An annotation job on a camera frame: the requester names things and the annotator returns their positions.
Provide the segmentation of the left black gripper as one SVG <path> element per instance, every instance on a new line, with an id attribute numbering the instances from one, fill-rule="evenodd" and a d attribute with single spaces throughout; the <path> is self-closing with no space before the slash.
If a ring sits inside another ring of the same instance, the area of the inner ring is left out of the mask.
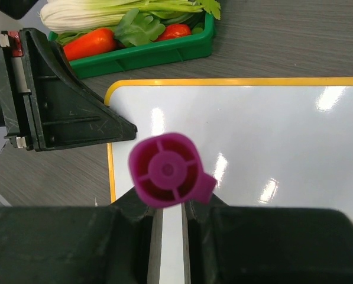
<path id="1" fill-rule="evenodd" d="M 62 47 L 35 28 L 0 33 L 0 108 L 16 148 L 52 151 L 136 138 L 72 71 Z"/>

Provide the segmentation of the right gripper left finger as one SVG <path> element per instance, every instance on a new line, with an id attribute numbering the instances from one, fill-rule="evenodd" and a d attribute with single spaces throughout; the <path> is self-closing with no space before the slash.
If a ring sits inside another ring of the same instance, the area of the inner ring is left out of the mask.
<path id="1" fill-rule="evenodd" d="M 0 206 L 0 283 L 158 283 L 161 215 L 134 190 L 106 206 Z"/>

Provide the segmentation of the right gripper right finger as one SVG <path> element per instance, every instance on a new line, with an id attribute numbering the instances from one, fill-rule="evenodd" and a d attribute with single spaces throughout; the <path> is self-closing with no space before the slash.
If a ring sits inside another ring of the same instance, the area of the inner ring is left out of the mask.
<path id="1" fill-rule="evenodd" d="M 183 205 L 188 283 L 353 283 L 353 223 L 322 208 Z"/>

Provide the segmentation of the white marker purple cap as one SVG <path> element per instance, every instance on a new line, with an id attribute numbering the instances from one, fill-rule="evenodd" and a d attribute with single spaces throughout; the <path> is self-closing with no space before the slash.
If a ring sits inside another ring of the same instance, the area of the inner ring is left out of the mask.
<path id="1" fill-rule="evenodd" d="M 131 150 L 128 167 L 138 197 L 153 208 L 190 200 L 207 204 L 217 184 L 204 171 L 195 144 L 180 133 L 141 141 Z"/>

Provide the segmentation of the orange framed whiteboard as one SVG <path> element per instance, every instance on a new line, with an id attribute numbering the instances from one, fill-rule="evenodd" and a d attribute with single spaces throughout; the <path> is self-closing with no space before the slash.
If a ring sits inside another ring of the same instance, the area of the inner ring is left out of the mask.
<path id="1" fill-rule="evenodd" d="M 131 150 L 180 133 L 217 180 L 211 198 L 334 209 L 353 223 L 353 78 L 122 80 L 108 88 L 105 104 L 137 126 L 134 140 L 107 146 L 112 203 L 135 191 Z M 185 203 L 149 206 L 162 212 L 158 283 L 188 283 Z"/>

